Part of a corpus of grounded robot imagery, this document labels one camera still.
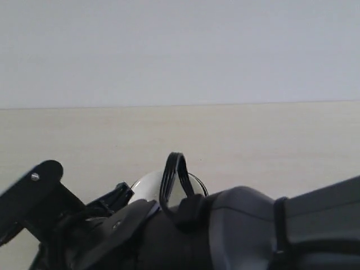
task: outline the black wire loop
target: black wire loop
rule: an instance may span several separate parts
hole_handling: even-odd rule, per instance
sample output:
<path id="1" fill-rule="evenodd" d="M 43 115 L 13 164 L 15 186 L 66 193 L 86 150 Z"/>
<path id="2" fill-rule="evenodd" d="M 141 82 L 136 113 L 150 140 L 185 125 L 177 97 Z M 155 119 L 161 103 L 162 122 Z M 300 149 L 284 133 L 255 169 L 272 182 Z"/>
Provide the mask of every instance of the black wire loop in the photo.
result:
<path id="1" fill-rule="evenodd" d="M 185 157 L 182 153 L 172 152 L 166 161 L 159 193 L 159 204 L 163 212 L 172 220 L 174 219 L 175 213 L 169 209 L 168 202 L 176 176 L 179 177 L 180 184 L 186 196 L 193 196 L 195 193 L 189 179 Z"/>

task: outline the table surface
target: table surface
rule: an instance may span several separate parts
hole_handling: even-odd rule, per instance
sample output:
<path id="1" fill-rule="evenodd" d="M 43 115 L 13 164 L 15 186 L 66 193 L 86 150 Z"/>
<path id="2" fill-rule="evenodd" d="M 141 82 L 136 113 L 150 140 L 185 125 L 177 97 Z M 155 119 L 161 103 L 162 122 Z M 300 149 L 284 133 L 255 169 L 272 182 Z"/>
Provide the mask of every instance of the table surface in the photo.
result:
<path id="1" fill-rule="evenodd" d="M 84 202 L 185 154 L 210 193 L 251 186 L 296 196 L 360 174 L 360 102 L 0 110 L 0 191 L 43 160 Z M 27 232 L 0 249 L 1 269 L 27 269 Z"/>

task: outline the black plastic part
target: black plastic part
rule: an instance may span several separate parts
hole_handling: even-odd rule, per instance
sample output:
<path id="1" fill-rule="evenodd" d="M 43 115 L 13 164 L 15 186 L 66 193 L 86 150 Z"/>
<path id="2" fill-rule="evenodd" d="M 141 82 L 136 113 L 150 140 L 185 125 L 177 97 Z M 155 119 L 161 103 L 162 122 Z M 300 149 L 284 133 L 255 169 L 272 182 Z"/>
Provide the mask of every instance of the black plastic part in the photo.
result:
<path id="1" fill-rule="evenodd" d="M 174 224 L 184 232 L 196 230 L 204 221 L 206 201 L 202 194 L 183 199 L 174 217 Z"/>
<path id="2" fill-rule="evenodd" d="M 180 231 L 164 212 L 154 215 L 144 226 L 132 246 L 124 250 L 121 270 L 212 270 L 209 247 L 209 210 L 197 230 Z"/>
<path id="3" fill-rule="evenodd" d="M 298 269 L 360 269 L 360 177 L 288 199 L 285 209 Z"/>
<path id="4" fill-rule="evenodd" d="M 0 245 L 24 227 L 40 242 L 49 242 L 61 214 L 84 209 L 84 204 L 60 183 L 62 174 L 59 162 L 44 161 L 0 196 Z"/>
<path id="5" fill-rule="evenodd" d="M 265 270 L 275 245 L 274 201 L 248 188 L 223 191 L 213 203 L 210 250 L 215 270 Z"/>
<path id="6" fill-rule="evenodd" d="M 113 191 L 90 202 L 86 207 L 102 207 L 114 213 L 126 206 L 133 195 L 134 192 L 131 188 L 123 182 L 116 185 L 116 188 Z"/>
<path id="7" fill-rule="evenodd" d="M 268 270 L 296 270 L 293 249 L 287 240 L 285 213 L 286 200 L 286 197 L 282 197 L 274 202 L 276 251 L 274 252 Z"/>
<path id="8" fill-rule="evenodd" d="M 129 241 L 158 210 L 156 201 L 138 200 L 105 219 L 85 239 L 78 239 L 83 249 L 72 256 L 71 269 L 86 270 L 101 263 L 101 259 Z"/>

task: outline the wall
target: wall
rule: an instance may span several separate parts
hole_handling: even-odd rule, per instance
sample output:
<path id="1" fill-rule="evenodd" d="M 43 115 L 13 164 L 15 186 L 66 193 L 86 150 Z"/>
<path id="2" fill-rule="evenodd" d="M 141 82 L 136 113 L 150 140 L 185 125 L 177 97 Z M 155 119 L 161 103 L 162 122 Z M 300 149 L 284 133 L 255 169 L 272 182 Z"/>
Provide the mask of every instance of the wall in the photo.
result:
<path id="1" fill-rule="evenodd" d="M 359 5 L 2 1 L 0 108 L 359 99 Z"/>

